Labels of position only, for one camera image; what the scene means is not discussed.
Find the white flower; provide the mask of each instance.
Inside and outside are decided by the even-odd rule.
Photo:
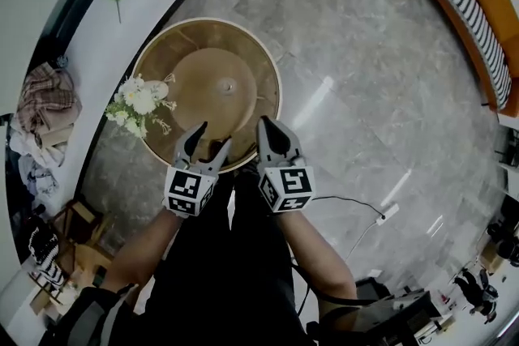
[[[131,102],[131,105],[133,105],[134,110],[138,114],[145,115],[151,113],[156,108],[157,103],[153,99],[153,93],[149,89],[139,90],[134,95],[135,96],[127,99],[127,103],[130,104]]]
[[[124,102],[126,102],[128,105],[133,105],[135,98],[137,97],[137,92],[135,92],[135,91],[124,92],[122,94],[122,96],[124,97]]]
[[[140,127],[137,125],[137,121],[134,118],[128,118],[124,126],[133,135],[142,137]]]
[[[137,92],[144,86],[144,80],[141,78],[140,74],[137,78],[129,78],[126,82],[121,85],[118,89],[119,94],[127,94],[128,92]]]
[[[117,111],[115,114],[115,121],[118,125],[124,126],[124,122],[128,118],[128,113],[124,110]]]

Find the striped cushion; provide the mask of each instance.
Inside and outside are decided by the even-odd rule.
[[[483,9],[480,7],[478,0],[449,0],[449,2],[465,23],[485,62],[494,88],[497,108],[504,108],[510,94],[512,80],[503,49],[495,38]]]

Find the plaid blanket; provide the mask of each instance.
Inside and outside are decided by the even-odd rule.
[[[29,72],[18,103],[17,118],[22,128],[34,133],[44,124],[41,112],[46,109],[69,109],[75,103],[73,91],[60,89],[58,73],[44,63]]]

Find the green plant stem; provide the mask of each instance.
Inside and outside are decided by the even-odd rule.
[[[121,11],[119,10],[119,0],[116,0],[115,4],[117,5],[117,15],[119,17],[119,23],[121,23]]]

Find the black and white marker cube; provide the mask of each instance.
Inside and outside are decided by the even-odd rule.
[[[310,166],[265,168],[259,190],[274,212],[303,209],[315,196],[314,170]]]
[[[164,197],[168,209],[198,216],[211,198],[216,177],[168,167]]]

